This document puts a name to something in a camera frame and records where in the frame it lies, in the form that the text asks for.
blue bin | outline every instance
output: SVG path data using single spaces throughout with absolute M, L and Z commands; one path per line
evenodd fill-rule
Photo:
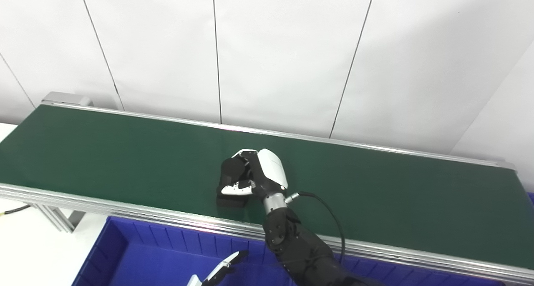
M 185 286 L 248 250 L 221 286 L 292 286 L 264 242 L 109 217 L 73 286 Z M 387 286 L 500 286 L 497 281 L 347 256 L 345 267 Z

panel seam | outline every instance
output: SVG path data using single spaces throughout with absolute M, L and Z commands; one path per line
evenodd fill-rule
M 121 103 L 121 108 L 122 108 L 122 110 L 125 110 L 125 109 L 124 109 L 124 104 L 122 103 L 121 95 L 120 95 L 120 93 L 118 92 L 118 89 L 117 89 L 117 84 L 115 83 L 115 79 L 113 78 L 113 74 L 111 73 L 111 68 L 109 67 L 109 63 L 107 62 L 106 55 L 105 55 L 105 53 L 103 52 L 102 43 L 101 43 L 101 41 L 100 41 L 100 37 L 98 36 L 97 29 L 96 29 L 96 27 L 95 27 L 95 23 L 93 22 L 93 18 L 91 17 L 91 13 L 89 12 L 89 8 L 88 8 L 88 6 L 87 6 L 87 2 L 86 2 L 86 0 L 82 0 L 82 1 L 83 1 L 83 5 L 86 7 L 86 11 L 87 11 L 87 15 L 88 15 L 88 17 L 89 17 L 89 21 L 91 22 L 91 26 L 92 26 L 92 28 L 93 28 L 93 31 L 95 32 L 95 36 L 96 36 L 96 38 L 97 38 L 98 46 L 99 46 L 100 49 L 101 49 L 102 56 L 103 56 L 103 60 L 104 60 L 104 62 L 106 63 L 107 71 L 109 72 L 109 76 L 111 77 L 111 81 L 112 81 L 112 83 L 113 83 L 113 87 L 115 88 L 115 92 L 117 93 L 118 101 Z
M 215 59 L 217 62 L 217 89 L 219 90 L 219 123 L 223 123 L 223 107 L 221 103 L 221 79 L 219 77 L 219 43 L 217 42 L 217 16 L 215 15 L 215 0 L 213 0 L 213 26 L 215 31 Z
M 2 53 L 0 53 L 0 58 L 2 58 L 2 60 L 4 61 L 4 64 L 7 66 L 8 70 L 9 70 L 9 72 L 11 73 L 11 75 L 13 75 L 13 77 L 15 78 L 15 81 L 17 81 L 17 84 L 19 84 L 19 87 L 24 92 L 24 95 L 26 96 L 26 98 L 28 98 L 28 100 L 30 101 L 30 104 L 32 104 L 32 107 L 34 107 L 34 109 L 35 109 L 35 105 L 33 104 L 32 99 L 30 98 L 30 96 L 28 95 L 26 90 L 24 89 L 23 85 L 20 83 L 19 79 L 17 78 L 17 76 L 15 75 L 13 70 L 11 69 L 11 66 L 9 66 L 7 60 L 4 58 L 4 55 L 2 55 Z
M 330 130 L 330 135 L 328 136 L 328 138 L 332 138 L 332 132 L 334 132 L 335 123 L 338 120 L 338 114 L 339 114 L 339 109 L 341 108 L 341 102 L 343 101 L 343 96 L 345 96 L 345 90 L 347 89 L 347 83 L 349 82 L 350 72 L 353 70 L 354 59 L 356 57 L 356 53 L 358 52 L 358 47 L 360 46 L 360 41 L 362 39 L 362 34 L 364 33 L 365 24 L 367 22 L 367 18 L 368 18 L 368 15 L 369 15 L 369 10 L 370 10 L 370 5 L 372 4 L 372 2 L 373 2 L 373 0 L 369 0 L 368 9 L 367 9 L 367 11 L 365 13 L 364 22 L 362 24 L 362 29 L 360 30 L 360 35 L 358 37 L 358 42 L 356 43 L 356 48 L 354 49 L 353 60 L 350 62 L 349 73 L 347 73 L 347 79 L 345 79 L 345 85 L 343 85 L 343 91 L 341 92 L 341 98 L 339 99 L 338 109 L 337 109 L 337 111 L 335 113 L 334 122 L 332 123 L 332 129 Z
M 469 124 L 469 126 L 467 126 L 467 128 L 463 131 L 462 133 L 462 136 L 460 136 L 458 138 L 458 141 L 456 141 L 456 143 L 454 144 L 454 146 L 451 148 L 451 150 L 448 152 L 448 154 L 452 154 L 452 152 L 454 151 L 454 149 L 456 148 L 456 146 L 458 146 L 458 143 L 460 143 L 460 141 L 463 139 L 463 137 L 465 136 L 465 134 L 467 133 L 467 131 L 473 126 L 473 124 L 475 123 L 475 121 L 480 117 L 480 114 L 482 113 L 482 111 L 484 111 L 484 109 L 486 107 L 488 107 L 488 104 L 490 103 L 490 101 L 494 98 L 495 94 L 499 91 L 499 89 L 502 87 L 502 84 L 506 81 L 506 79 L 510 76 L 510 73 L 514 70 L 515 67 L 517 67 L 517 64 L 519 63 L 519 61 L 521 61 L 521 59 L 523 58 L 523 56 L 526 54 L 526 51 L 530 48 L 531 45 L 534 45 L 534 41 L 532 41 L 530 43 L 530 45 L 528 45 L 525 49 L 525 51 L 523 52 L 523 54 L 521 55 L 521 57 L 519 57 L 519 59 L 517 59 L 517 62 L 515 62 L 514 66 L 510 69 L 510 71 L 507 73 L 506 77 L 504 77 L 504 79 L 502 79 L 502 82 L 500 83 L 499 87 L 497 87 L 495 89 L 495 91 L 491 94 L 490 98 L 488 98 L 488 100 L 486 101 L 486 103 L 484 104 L 484 106 L 480 109 L 479 113 L 475 116 L 475 118 L 473 118 L 473 120 L 471 121 L 471 123 Z

wall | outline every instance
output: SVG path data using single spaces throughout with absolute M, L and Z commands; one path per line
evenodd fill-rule
M 531 1 L 0 0 L 0 121 L 55 90 L 506 159 L 534 191 Z

white floor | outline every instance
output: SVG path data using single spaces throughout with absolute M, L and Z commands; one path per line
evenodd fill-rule
M 0 124 L 0 141 L 14 128 Z M 24 203 L 0 198 L 0 212 L 20 206 Z M 86 214 L 74 233 L 64 233 L 34 208 L 0 216 L 0 285 L 71 285 L 105 220 Z

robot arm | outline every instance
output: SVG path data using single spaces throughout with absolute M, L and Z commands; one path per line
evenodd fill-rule
M 315 233 L 306 229 L 287 204 L 287 180 L 280 159 L 271 151 L 241 150 L 221 166 L 219 206 L 244 206 L 250 195 L 263 202 L 265 242 L 298 286 L 382 286 L 347 271 Z

